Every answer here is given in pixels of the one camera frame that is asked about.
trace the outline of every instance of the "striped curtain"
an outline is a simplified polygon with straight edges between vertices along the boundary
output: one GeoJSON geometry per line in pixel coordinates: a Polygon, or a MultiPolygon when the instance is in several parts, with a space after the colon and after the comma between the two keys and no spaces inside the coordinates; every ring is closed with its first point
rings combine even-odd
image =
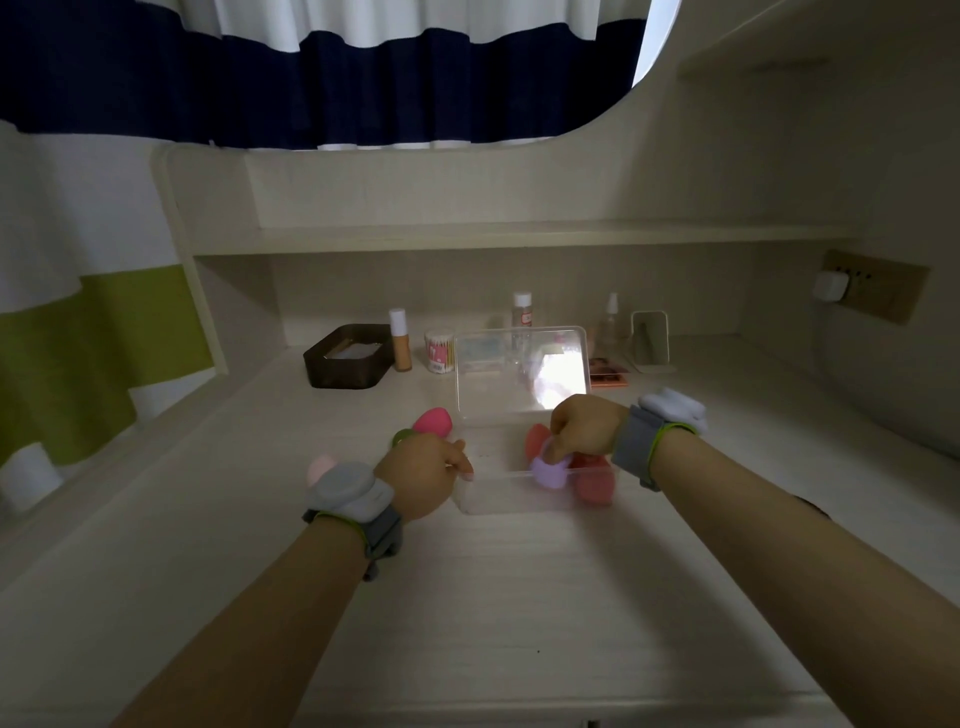
{"type": "Polygon", "coordinates": [[[213,376],[157,145],[569,132],[649,0],[0,0],[0,494],[24,510],[213,376]]]}

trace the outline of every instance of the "white cord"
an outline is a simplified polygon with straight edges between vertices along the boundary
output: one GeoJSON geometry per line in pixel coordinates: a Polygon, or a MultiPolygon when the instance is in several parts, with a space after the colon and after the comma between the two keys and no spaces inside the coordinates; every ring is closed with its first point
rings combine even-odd
{"type": "Polygon", "coordinates": [[[910,426],[903,426],[891,422],[887,418],[872,412],[869,407],[847,391],[844,386],[829,372],[824,362],[824,339],[826,337],[827,318],[831,308],[830,303],[814,301],[811,308],[811,353],[813,354],[813,371],[817,380],[837,399],[852,407],[864,417],[872,420],[877,425],[890,430],[894,434],[909,440],[912,443],[932,449],[941,455],[951,457],[954,460],[960,460],[960,448],[953,443],[931,437],[929,434],[920,432],[910,426]]]}

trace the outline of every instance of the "transparent lid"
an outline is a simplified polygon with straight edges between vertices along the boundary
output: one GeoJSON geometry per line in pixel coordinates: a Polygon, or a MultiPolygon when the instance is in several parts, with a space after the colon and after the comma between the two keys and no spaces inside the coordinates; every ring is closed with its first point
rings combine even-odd
{"type": "Polygon", "coordinates": [[[457,412],[499,425],[551,411],[589,392],[587,335],[580,327],[498,328],[454,338],[457,412]]]}

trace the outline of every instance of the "white wooden desk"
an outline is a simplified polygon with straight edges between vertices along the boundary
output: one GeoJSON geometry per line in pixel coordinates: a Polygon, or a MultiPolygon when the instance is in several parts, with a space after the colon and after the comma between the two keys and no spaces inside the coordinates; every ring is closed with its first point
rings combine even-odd
{"type": "MultiPolygon", "coordinates": [[[[704,401],[716,447],[960,601],[955,463],[739,339],[672,348],[676,374],[631,375],[609,396],[669,384],[704,401]]],[[[373,460],[429,406],[452,407],[452,377],[421,366],[363,392],[311,389],[300,352],[0,594],[0,724],[104,724],[295,538],[315,454],[373,460]]],[[[448,503],[411,526],[351,604],[301,721],[701,724],[683,710],[706,725],[833,711],[669,503],[623,475],[610,509],[448,503]]]]}

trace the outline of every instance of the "person's left arm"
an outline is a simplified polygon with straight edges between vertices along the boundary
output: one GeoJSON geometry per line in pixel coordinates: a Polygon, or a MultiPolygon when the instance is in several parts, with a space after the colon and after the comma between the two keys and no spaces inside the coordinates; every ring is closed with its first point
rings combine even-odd
{"type": "MultiPolygon", "coordinates": [[[[420,435],[377,465],[405,522],[436,510],[457,473],[472,473],[463,447],[420,435]]],[[[349,523],[315,519],[111,725],[288,725],[367,569],[364,550],[349,523]]]]}

